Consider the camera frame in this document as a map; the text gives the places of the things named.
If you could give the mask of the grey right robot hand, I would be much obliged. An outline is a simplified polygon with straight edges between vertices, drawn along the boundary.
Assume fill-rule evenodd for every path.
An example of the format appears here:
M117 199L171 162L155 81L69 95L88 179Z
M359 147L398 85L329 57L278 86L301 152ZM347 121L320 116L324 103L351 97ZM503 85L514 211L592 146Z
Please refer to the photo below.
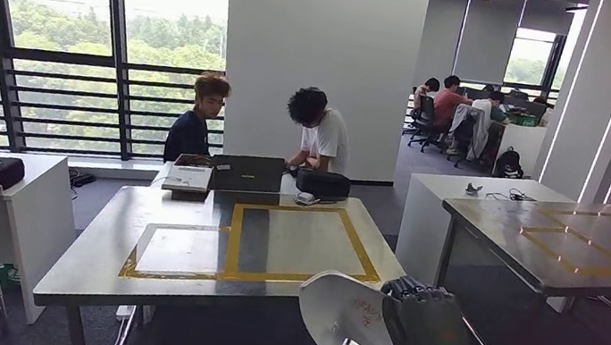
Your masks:
M392 345L469 345L456 296L410 275L381 286L382 314Z

